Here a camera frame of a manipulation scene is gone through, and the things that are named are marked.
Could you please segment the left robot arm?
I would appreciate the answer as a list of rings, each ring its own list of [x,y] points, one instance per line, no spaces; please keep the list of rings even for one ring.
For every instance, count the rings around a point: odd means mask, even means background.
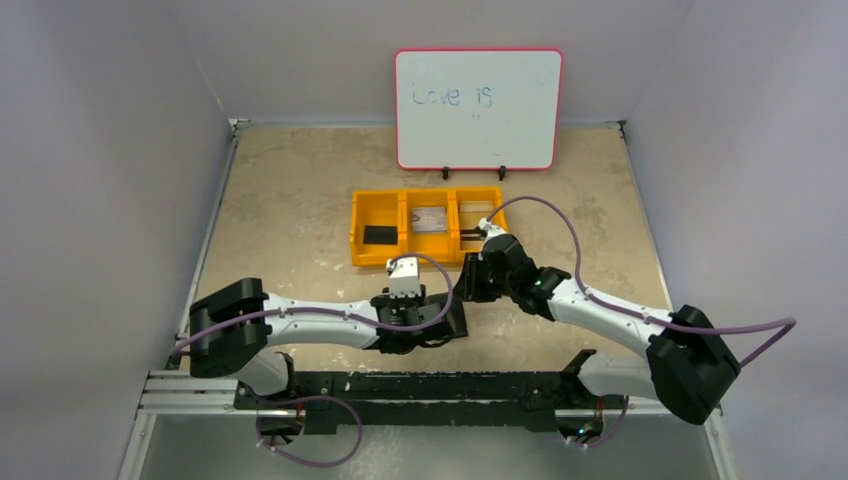
[[[297,399],[294,362],[282,345],[337,345],[405,355],[438,348],[468,334],[461,301],[449,293],[396,297],[383,290],[369,300],[322,303],[264,290],[258,278],[241,279],[195,301],[189,336],[181,344],[194,378],[234,378],[272,408]]]

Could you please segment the black leather card holder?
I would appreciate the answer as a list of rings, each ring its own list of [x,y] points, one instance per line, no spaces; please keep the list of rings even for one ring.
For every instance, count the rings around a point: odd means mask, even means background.
[[[451,333],[448,336],[449,339],[466,338],[469,335],[465,311],[462,306],[450,310],[445,320],[451,327]]]

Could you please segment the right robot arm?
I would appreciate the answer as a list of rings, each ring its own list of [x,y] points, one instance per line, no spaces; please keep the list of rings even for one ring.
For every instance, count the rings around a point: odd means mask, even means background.
[[[741,371],[701,310],[643,308],[582,288],[570,272],[537,266],[511,234],[494,236],[480,252],[466,254],[453,293],[474,303],[508,298],[527,314],[589,330],[633,352],[631,358],[592,354],[565,375],[561,392],[576,407],[598,396],[642,397],[701,425]]]

